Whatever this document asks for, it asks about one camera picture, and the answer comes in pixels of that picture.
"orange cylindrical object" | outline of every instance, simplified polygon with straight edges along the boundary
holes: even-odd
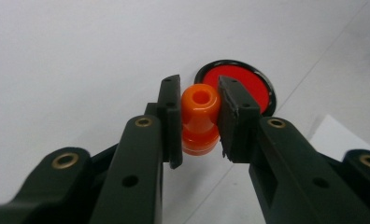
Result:
[[[190,86],[182,94],[182,150],[193,156],[210,152],[220,134],[217,119],[221,98],[217,91],[206,84]]]

